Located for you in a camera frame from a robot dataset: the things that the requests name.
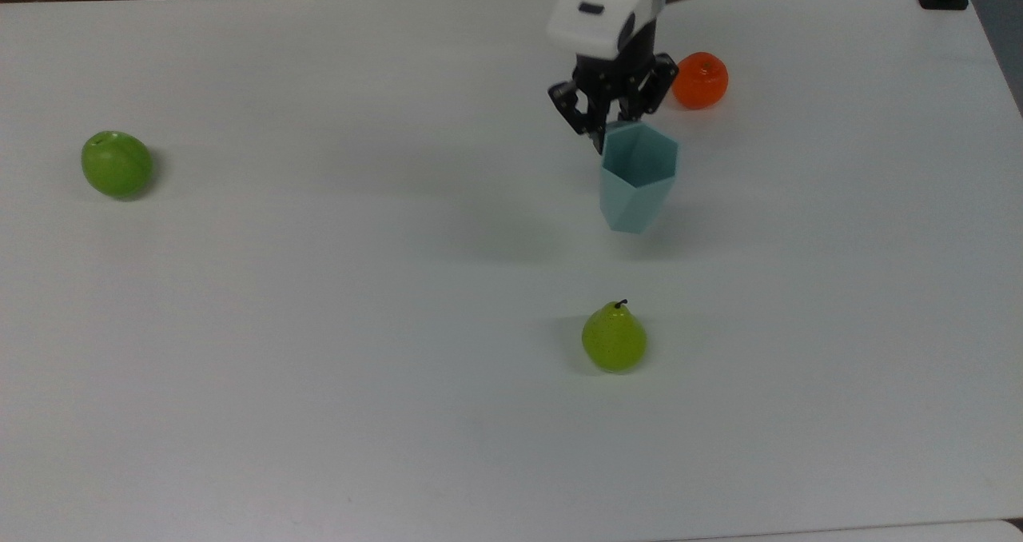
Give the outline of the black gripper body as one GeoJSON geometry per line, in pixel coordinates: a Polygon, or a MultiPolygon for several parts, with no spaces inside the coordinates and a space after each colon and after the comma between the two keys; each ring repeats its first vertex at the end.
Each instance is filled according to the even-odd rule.
{"type": "Polygon", "coordinates": [[[577,55],[576,66],[572,80],[581,86],[598,88],[607,98],[607,114],[612,102],[618,101],[623,94],[623,79],[629,74],[642,69],[655,55],[656,21],[646,24],[639,32],[624,46],[615,60],[599,60],[599,58],[577,55]]]}

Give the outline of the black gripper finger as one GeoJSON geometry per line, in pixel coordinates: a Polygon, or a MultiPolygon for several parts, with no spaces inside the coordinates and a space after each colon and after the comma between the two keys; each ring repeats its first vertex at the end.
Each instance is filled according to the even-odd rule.
{"type": "Polygon", "coordinates": [[[603,155],[607,130],[607,98],[603,91],[570,80],[549,87],[547,95],[567,125],[587,137],[595,152],[603,155]]]}
{"type": "Polygon", "coordinates": [[[679,67],[669,54],[655,54],[642,69],[623,79],[619,119],[640,121],[644,115],[657,112],[677,75],[679,67]]]}

